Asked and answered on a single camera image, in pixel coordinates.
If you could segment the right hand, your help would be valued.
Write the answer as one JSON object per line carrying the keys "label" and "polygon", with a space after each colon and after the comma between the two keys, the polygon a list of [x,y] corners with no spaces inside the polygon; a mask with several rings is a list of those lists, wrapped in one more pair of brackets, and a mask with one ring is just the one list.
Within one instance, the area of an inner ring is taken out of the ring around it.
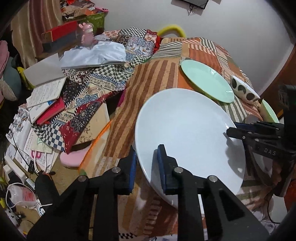
{"label": "right hand", "polygon": [[276,196],[284,197],[287,189],[287,178],[287,168],[282,170],[282,166],[277,161],[273,161],[271,180],[273,182],[274,194]]}

